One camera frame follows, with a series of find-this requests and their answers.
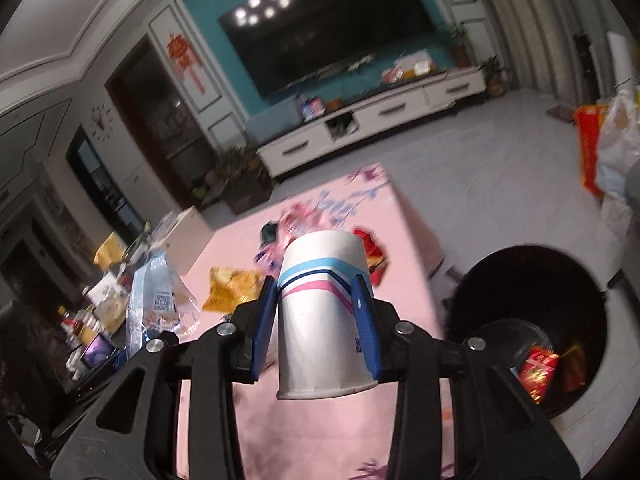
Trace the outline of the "black round trash bin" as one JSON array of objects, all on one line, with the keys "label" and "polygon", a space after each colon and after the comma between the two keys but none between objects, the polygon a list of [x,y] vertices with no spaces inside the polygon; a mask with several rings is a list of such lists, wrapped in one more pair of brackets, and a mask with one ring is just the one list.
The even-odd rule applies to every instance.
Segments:
[{"label": "black round trash bin", "polygon": [[462,274],[447,300],[446,338],[480,337],[519,373],[529,351],[559,359],[540,407],[566,412],[596,378],[608,345],[606,292],[562,250],[542,245],[502,248]]}]

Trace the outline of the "white tv cabinet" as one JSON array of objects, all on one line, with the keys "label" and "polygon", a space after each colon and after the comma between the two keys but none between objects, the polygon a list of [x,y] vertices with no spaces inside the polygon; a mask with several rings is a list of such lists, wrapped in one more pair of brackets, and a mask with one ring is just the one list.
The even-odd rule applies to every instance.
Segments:
[{"label": "white tv cabinet", "polygon": [[261,148],[258,154],[273,178],[352,144],[453,108],[486,90],[477,67],[457,68],[400,86],[308,122]]}]

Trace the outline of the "clear plastic bag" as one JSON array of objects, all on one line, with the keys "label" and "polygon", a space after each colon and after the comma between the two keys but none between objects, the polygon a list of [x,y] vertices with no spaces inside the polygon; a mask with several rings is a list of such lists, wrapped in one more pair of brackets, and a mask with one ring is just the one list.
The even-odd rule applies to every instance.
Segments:
[{"label": "clear plastic bag", "polygon": [[131,359],[163,332],[192,335],[201,309],[163,250],[152,252],[134,272],[126,310],[126,351]]}]

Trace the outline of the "potted plant by cabinet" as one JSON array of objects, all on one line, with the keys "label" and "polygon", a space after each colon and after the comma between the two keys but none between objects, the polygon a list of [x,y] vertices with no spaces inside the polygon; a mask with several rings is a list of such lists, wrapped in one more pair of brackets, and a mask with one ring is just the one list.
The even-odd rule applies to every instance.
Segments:
[{"label": "potted plant by cabinet", "polygon": [[442,45],[448,50],[457,68],[473,66],[468,50],[469,33],[463,24],[441,24],[437,29],[437,35]]}]

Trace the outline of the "potted plant on floor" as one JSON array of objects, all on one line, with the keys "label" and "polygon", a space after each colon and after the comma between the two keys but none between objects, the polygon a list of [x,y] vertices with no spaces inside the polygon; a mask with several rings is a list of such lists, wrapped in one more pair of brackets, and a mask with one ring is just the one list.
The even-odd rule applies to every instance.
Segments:
[{"label": "potted plant on floor", "polygon": [[486,58],[480,63],[480,70],[483,73],[486,91],[493,98],[504,96],[506,94],[506,83],[504,82],[502,66],[497,55]]}]

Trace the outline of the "red snack bag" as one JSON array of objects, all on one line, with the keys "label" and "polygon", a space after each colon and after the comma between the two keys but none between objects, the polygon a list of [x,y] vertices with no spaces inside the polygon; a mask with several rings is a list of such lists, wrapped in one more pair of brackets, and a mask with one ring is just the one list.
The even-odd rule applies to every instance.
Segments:
[{"label": "red snack bag", "polygon": [[363,228],[353,228],[352,232],[360,237],[366,254],[370,281],[373,286],[381,284],[388,267],[388,258],[384,248],[378,244],[373,233]]}]

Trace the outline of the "pink floral table cloth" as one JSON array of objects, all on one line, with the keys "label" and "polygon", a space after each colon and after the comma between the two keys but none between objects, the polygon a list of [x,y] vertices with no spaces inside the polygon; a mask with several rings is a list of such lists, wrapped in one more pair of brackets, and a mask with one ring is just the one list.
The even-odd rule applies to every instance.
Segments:
[{"label": "pink floral table cloth", "polygon": [[442,336],[428,277],[444,255],[410,216],[381,165],[361,168],[219,230],[184,281],[202,307],[200,332],[230,307],[209,297],[209,275],[277,283],[276,345],[257,382],[233,388],[249,479],[382,479],[390,459],[397,388],[367,370],[350,298],[374,248],[373,296],[404,320]]}]

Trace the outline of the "yellow snack bag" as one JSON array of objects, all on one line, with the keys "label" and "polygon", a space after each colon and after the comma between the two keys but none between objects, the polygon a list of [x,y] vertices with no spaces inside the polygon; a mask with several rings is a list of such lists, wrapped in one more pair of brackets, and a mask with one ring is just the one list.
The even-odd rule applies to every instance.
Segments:
[{"label": "yellow snack bag", "polygon": [[214,266],[209,270],[209,294],[202,310],[232,313],[239,304],[258,298],[263,281],[257,271]]}]

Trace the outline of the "white plastic shopping bag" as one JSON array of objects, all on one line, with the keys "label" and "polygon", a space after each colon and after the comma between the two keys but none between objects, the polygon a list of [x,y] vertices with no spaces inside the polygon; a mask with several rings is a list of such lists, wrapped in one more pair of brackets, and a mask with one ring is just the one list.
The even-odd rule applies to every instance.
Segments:
[{"label": "white plastic shopping bag", "polygon": [[596,183],[605,194],[625,193],[626,177],[639,160],[639,105],[627,89],[608,104],[597,144]]}]

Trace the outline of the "red chinese knot decoration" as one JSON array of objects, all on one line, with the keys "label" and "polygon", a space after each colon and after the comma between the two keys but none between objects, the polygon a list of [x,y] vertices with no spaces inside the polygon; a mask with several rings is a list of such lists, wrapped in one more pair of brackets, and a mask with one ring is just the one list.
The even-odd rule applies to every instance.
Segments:
[{"label": "red chinese knot decoration", "polygon": [[177,73],[180,76],[188,75],[198,91],[204,94],[206,92],[204,84],[196,73],[196,69],[202,67],[203,63],[190,40],[183,34],[170,34],[166,48],[169,61],[175,65]]}]

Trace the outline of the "white striped paper cup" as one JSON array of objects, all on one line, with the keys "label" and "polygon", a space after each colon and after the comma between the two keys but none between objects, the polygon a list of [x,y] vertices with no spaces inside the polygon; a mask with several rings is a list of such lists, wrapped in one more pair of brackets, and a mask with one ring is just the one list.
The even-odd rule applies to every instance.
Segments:
[{"label": "white striped paper cup", "polygon": [[311,232],[285,249],[278,277],[280,400],[338,398],[376,386],[352,314],[355,275],[372,288],[355,234]]}]

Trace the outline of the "large dark planter plants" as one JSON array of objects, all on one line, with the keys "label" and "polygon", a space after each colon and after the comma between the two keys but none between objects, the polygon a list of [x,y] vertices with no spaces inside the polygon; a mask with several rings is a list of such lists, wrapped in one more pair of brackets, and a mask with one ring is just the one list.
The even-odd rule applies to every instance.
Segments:
[{"label": "large dark planter plants", "polygon": [[255,145],[237,145],[220,152],[215,174],[222,184],[221,199],[237,216],[271,197],[273,180]]}]

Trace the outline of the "red gift bag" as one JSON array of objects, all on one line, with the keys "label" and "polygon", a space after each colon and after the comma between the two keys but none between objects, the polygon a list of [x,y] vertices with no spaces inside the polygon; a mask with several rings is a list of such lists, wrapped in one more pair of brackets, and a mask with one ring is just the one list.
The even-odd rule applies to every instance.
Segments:
[{"label": "red gift bag", "polygon": [[573,115],[578,134],[580,183],[598,200],[603,192],[596,183],[597,145],[607,108],[601,104],[583,105]]}]

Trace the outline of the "white cardboard box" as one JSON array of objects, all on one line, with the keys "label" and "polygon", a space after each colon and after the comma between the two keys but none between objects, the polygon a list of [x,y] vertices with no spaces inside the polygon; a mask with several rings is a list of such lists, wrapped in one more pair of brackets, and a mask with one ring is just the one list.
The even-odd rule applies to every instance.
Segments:
[{"label": "white cardboard box", "polygon": [[166,252],[168,260],[180,275],[186,275],[198,260],[214,230],[195,208],[181,211],[175,224],[158,242],[158,247]]}]

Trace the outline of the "large black television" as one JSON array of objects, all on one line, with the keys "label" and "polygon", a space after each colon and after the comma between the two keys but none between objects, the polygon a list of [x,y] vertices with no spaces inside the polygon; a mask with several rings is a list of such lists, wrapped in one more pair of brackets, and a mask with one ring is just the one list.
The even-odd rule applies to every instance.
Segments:
[{"label": "large black television", "polygon": [[436,30],[421,0],[250,0],[218,23],[264,98]]}]

